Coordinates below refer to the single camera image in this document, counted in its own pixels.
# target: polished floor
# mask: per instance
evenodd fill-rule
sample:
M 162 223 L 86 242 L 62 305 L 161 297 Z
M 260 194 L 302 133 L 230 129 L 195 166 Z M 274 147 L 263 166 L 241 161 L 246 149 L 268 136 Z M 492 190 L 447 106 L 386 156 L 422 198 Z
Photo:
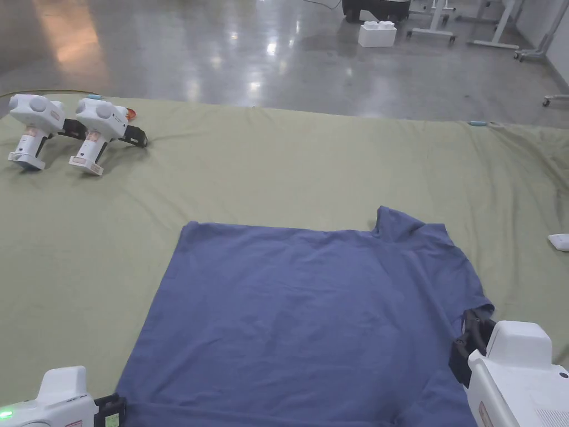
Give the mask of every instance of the polished floor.
M 336 0 L 322 0 L 334 5 Z M 476 2 L 450 0 L 457 13 Z M 413 8 L 422 10 L 421 0 Z M 493 4 L 489 13 L 499 13 Z M 569 106 L 543 63 L 415 35 L 364 49 L 358 26 L 302 0 L 0 0 L 0 92 L 83 89 L 109 96 L 265 106 L 418 120 L 569 127 Z M 492 26 L 478 28 L 490 38 Z M 515 30 L 506 41 L 525 44 Z

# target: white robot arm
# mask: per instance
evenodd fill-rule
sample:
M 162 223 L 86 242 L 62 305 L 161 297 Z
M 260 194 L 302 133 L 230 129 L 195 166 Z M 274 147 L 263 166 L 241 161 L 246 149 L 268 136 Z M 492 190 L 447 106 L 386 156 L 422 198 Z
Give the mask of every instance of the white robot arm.
M 111 395 L 93 400 L 83 366 L 52 369 L 43 377 L 35 400 L 0 408 L 2 427 L 120 426 L 125 400 Z
M 477 310 L 464 323 L 449 366 L 479 427 L 569 426 L 569 373 L 551 364 L 551 339 L 539 325 L 494 323 Z
M 125 107 L 115 106 L 107 101 L 84 98 L 77 106 L 77 120 L 88 129 L 83 145 L 69 164 L 92 175 L 102 175 L 103 168 L 97 164 L 105 148 L 114 139 L 138 147 L 146 147 L 148 139 L 141 129 L 129 126 Z
M 9 107 L 12 117 L 23 123 L 26 130 L 8 160 L 25 168 L 44 169 L 46 164 L 39 154 L 46 140 L 63 130 L 63 105 L 44 96 L 18 94 L 10 99 Z

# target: green cloth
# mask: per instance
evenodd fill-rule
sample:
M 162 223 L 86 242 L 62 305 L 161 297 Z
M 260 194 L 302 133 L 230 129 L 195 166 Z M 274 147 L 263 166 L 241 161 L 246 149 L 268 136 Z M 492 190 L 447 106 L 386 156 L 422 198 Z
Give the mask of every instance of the green cloth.
M 80 96 L 50 98 L 73 117 Z M 24 126 L 0 121 L 0 404 L 63 366 L 113 392 L 188 221 L 369 230 L 380 205 L 444 223 L 495 317 L 539 323 L 567 366 L 569 255 L 547 236 L 569 232 L 569 131 L 108 100 L 150 143 L 112 142 L 100 178 L 65 137 L 23 172 Z

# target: white foam block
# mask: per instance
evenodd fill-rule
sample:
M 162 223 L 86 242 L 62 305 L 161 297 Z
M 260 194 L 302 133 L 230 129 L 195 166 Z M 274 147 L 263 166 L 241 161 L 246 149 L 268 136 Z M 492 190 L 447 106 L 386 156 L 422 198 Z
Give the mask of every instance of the white foam block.
M 396 34 L 397 28 L 393 22 L 367 21 L 360 27 L 358 43 L 363 47 L 391 47 Z

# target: vent grille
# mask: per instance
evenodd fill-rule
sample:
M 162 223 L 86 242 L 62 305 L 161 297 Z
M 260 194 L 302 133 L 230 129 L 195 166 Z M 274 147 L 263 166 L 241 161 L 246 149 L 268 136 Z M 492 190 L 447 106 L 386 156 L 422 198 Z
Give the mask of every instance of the vent grille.
M 561 410 L 536 409 L 545 427 L 569 427 L 569 412 Z

